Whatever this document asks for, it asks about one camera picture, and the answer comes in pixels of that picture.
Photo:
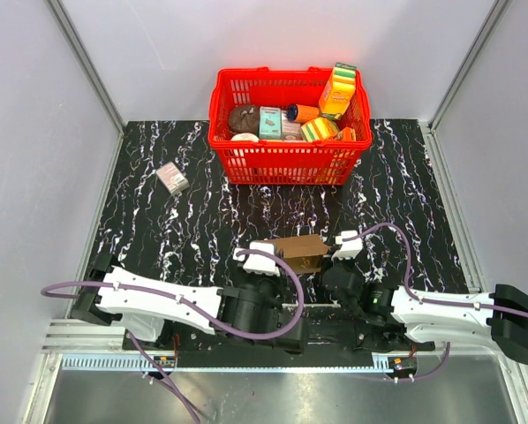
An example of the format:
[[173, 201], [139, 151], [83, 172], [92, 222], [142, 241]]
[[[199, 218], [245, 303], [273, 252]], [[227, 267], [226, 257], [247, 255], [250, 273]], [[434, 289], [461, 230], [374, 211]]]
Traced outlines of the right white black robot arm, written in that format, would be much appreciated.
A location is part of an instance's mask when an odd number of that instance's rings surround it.
[[438, 343], [499, 349], [528, 366], [528, 295], [508, 284], [492, 292], [421, 292], [368, 283], [347, 257], [324, 262], [323, 286], [354, 320], [357, 347], [371, 352], [431, 350]]

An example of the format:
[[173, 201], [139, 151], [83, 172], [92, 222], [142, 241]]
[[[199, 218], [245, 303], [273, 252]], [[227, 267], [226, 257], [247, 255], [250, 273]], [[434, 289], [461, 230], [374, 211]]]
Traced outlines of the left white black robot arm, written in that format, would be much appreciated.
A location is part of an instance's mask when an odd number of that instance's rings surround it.
[[248, 343], [302, 353], [307, 323], [283, 307], [281, 276], [245, 271], [240, 275], [240, 283], [233, 286], [193, 287], [139, 276], [106, 256], [88, 274], [97, 285], [80, 289], [71, 316], [95, 325], [123, 327], [157, 350], [182, 339], [186, 330], [209, 338], [247, 341], [221, 329], [221, 323], [244, 334], [265, 336], [290, 324], [291, 329], [279, 337]]

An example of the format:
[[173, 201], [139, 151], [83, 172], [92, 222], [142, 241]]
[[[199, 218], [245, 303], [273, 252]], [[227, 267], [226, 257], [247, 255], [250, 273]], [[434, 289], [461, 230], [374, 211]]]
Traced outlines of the brown cardboard box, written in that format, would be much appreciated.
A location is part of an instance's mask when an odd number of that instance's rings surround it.
[[297, 275], [319, 272], [329, 247], [318, 234], [265, 240]]

